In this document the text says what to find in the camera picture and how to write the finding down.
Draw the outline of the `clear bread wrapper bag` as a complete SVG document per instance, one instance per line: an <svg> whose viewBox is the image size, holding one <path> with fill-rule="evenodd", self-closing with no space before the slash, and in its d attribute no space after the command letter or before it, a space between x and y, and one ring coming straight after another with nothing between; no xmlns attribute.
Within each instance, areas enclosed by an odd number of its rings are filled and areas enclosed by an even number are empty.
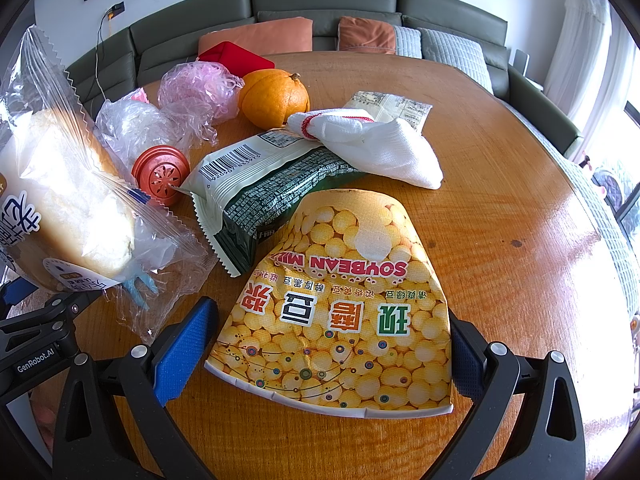
<svg viewBox="0 0 640 480"><path fill-rule="evenodd" d="M214 264L126 176L36 26L1 84L1 260L51 292L106 292L147 344Z"/></svg>

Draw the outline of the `yellow soybean milk paper cup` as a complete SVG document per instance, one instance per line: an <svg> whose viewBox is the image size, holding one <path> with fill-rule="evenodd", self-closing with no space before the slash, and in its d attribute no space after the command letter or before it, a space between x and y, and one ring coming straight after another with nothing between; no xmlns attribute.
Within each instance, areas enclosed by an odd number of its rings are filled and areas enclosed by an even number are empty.
<svg viewBox="0 0 640 480"><path fill-rule="evenodd" d="M231 385L317 413L449 413L447 299L404 206L353 188L306 195L205 365Z"/></svg>

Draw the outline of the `red round plastic lid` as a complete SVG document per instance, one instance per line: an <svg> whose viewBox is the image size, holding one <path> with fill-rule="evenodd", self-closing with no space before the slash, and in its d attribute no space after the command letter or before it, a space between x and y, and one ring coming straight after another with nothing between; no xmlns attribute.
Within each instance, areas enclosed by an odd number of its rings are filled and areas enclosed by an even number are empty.
<svg viewBox="0 0 640 480"><path fill-rule="evenodd" d="M148 148L138 156L131 169L139 188L167 207L180 200L182 194L178 187L189 172L186 156L170 145Z"/></svg>

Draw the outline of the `clear crumpled plastic bag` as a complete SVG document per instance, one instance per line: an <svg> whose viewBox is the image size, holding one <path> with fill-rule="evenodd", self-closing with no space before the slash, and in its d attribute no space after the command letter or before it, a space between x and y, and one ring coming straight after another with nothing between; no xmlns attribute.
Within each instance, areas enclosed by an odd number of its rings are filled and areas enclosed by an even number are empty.
<svg viewBox="0 0 640 480"><path fill-rule="evenodd" d="M176 123L149 101L143 88L117 101L106 100L96 115L96 128L128 171L148 148L183 147L182 132Z"/></svg>

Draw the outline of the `green white snack packet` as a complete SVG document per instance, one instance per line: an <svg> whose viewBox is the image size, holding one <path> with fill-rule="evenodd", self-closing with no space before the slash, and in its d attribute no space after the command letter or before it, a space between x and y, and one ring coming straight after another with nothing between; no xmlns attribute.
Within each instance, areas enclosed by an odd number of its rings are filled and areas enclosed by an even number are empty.
<svg viewBox="0 0 640 480"><path fill-rule="evenodd" d="M361 176L319 142L269 131L206 155L180 191L192 197L209 245L236 278L250 270L257 245L291 218L307 193Z"/></svg>

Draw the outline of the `pink mesh plastic bag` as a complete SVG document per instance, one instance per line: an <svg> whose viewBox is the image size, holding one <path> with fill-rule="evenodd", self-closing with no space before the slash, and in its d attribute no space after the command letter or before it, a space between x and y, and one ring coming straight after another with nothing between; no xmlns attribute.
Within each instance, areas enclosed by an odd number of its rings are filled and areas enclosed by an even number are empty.
<svg viewBox="0 0 640 480"><path fill-rule="evenodd" d="M235 118L244 80L217 62L193 61L174 66L160 80L160 110L184 133L215 144L216 125Z"/></svg>

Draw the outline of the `dark green sofa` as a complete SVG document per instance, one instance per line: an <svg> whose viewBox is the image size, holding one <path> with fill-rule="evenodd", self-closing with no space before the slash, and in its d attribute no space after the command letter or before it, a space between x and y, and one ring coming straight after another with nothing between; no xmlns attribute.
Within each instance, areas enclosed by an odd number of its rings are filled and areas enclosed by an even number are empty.
<svg viewBox="0 0 640 480"><path fill-rule="evenodd" d="M209 32L241 26L271 25L284 18L311 21L311 49L334 50L344 16L372 18L418 35L420 58L433 56L430 32L439 30L476 42L494 95L506 101L523 122L542 134L562 155L576 151L579 131L541 91L509 65L508 24L459 0L184 0L124 28L101 42L68 71L82 104L95 115L105 99L157 81L172 66L192 61L198 42Z"/></svg>

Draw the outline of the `white cloth with red stripe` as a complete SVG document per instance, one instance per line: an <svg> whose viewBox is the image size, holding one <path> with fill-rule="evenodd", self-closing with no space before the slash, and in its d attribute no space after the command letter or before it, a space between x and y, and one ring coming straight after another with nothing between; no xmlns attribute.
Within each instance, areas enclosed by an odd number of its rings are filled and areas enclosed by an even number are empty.
<svg viewBox="0 0 640 480"><path fill-rule="evenodd" d="M295 113L286 128L316 139L356 169L437 190L442 170L431 144L405 119L376 122L359 108Z"/></svg>

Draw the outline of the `orange fruit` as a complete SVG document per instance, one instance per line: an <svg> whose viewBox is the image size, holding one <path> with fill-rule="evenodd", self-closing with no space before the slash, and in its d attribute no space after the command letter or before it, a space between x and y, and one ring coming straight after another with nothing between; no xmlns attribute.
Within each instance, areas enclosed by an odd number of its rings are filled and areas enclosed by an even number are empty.
<svg viewBox="0 0 640 480"><path fill-rule="evenodd" d="M270 68L255 70L243 80L239 109L262 130L280 128L292 114L310 111L310 97L298 73Z"/></svg>

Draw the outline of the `red box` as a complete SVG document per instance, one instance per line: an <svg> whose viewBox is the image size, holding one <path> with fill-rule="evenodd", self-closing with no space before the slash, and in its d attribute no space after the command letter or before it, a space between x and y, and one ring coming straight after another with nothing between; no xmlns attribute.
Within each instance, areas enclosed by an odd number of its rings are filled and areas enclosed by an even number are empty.
<svg viewBox="0 0 640 480"><path fill-rule="evenodd" d="M198 59L205 62L217 62L238 77L244 77L255 70L269 70L274 67L272 61L231 41L221 41L219 44L215 44L201 53Z"/></svg>

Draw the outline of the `white printed wrapper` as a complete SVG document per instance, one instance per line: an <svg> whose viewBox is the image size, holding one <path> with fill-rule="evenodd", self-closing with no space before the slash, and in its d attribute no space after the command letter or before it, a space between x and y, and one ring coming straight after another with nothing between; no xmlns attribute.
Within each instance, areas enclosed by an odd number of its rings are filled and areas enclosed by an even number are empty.
<svg viewBox="0 0 640 480"><path fill-rule="evenodd" d="M365 110L376 122L391 122L396 118L402 118L418 133L422 132L432 109L431 104L375 91L357 91L344 107Z"/></svg>

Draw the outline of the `light grey quilted cushion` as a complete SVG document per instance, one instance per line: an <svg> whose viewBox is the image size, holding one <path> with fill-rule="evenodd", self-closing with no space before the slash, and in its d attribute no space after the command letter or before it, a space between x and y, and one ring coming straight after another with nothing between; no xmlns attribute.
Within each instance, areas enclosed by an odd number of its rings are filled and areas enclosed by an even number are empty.
<svg viewBox="0 0 640 480"><path fill-rule="evenodd" d="M480 44L449 32L420 28L426 60L454 66L492 93L492 85Z"/></svg>

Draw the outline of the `white curtain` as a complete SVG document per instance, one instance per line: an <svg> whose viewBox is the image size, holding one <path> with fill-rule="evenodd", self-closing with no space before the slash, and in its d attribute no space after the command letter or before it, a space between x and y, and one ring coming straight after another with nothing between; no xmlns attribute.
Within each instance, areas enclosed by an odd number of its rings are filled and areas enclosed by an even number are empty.
<svg viewBox="0 0 640 480"><path fill-rule="evenodd" d="M580 115L602 75L612 32L608 0L565 0L565 15L544 94L570 119Z"/></svg>

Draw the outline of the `grey striped cushion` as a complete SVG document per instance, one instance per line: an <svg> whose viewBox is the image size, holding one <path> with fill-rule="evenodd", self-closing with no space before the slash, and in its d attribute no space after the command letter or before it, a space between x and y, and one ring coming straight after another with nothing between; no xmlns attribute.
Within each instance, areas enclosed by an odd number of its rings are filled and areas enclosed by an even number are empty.
<svg viewBox="0 0 640 480"><path fill-rule="evenodd" d="M395 53L406 58L422 58L422 41L419 29L393 26L395 33Z"/></svg>

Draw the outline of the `brown orange cushion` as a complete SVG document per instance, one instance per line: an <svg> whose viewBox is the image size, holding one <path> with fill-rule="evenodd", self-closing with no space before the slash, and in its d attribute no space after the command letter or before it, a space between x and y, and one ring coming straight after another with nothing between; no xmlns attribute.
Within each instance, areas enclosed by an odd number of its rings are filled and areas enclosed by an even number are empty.
<svg viewBox="0 0 640 480"><path fill-rule="evenodd" d="M394 26L370 18L343 16L338 24L337 50L395 54Z"/></svg>

